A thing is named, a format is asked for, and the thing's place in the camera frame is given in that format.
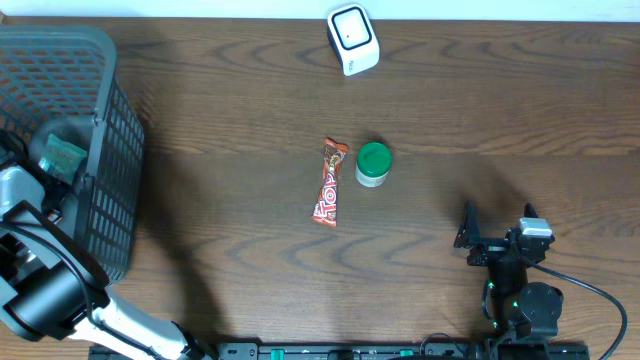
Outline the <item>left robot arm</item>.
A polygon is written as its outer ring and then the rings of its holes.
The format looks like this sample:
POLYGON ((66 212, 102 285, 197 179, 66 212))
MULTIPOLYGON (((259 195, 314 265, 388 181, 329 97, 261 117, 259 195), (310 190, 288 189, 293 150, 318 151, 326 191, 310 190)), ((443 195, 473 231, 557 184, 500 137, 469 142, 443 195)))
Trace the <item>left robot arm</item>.
POLYGON ((54 222, 69 184, 35 165, 1 133, 1 320, 16 335, 94 342, 130 359, 216 359, 178 324, 113 292, 101 265, 54 222))

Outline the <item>teal snack packet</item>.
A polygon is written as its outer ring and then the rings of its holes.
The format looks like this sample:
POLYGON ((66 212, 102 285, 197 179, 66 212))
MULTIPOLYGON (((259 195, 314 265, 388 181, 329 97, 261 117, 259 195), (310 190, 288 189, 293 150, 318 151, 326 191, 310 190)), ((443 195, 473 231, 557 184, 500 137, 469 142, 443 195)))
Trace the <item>teal snack packet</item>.
POLYGON ((84 149, 50 134, 38 166, 57 180, 72 185, 81 163, 87 156, 88 153, 84 149))

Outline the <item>red Top chocolate bar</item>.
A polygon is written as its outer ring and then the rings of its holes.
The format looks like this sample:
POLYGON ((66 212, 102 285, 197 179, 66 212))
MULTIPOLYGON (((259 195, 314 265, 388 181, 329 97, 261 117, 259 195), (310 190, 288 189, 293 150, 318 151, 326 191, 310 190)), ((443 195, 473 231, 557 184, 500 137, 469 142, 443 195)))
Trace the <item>red Top chocolate bar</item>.
POLYGON ((312 213, 315 223, 337 226, 338 175, 348 150, 346 144, 337 143, 330 138, 324 139, 322 187, 312 213))

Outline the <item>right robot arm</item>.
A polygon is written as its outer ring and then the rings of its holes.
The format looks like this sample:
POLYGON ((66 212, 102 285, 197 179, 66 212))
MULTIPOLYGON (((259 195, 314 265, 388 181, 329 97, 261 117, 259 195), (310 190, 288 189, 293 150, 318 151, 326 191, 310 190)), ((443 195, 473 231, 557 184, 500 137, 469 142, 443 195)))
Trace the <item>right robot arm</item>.
POLYGON ((527 270, 545 259, 554 241, 549 223, 531 204, 501 238, 483 236, 473 204, 465 204, 454 246, 469 251, 468 265, 488 270, 482 310, 494 323, 495 336, 480 349, 485 358, 551 357, 549 339, 558 334, 564 296, 556 287, 529 281, 527 270))

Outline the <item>green lid jar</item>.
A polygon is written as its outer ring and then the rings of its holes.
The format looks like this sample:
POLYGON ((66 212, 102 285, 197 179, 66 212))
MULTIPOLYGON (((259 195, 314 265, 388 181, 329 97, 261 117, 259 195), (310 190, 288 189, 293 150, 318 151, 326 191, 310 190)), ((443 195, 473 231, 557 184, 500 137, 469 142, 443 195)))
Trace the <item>green lid jar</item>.
POLYGON ((380 142, 369 142, 358 152, 355 167, 357 181, 365 187, 382 185, 392 166, 390 149, 380 142))

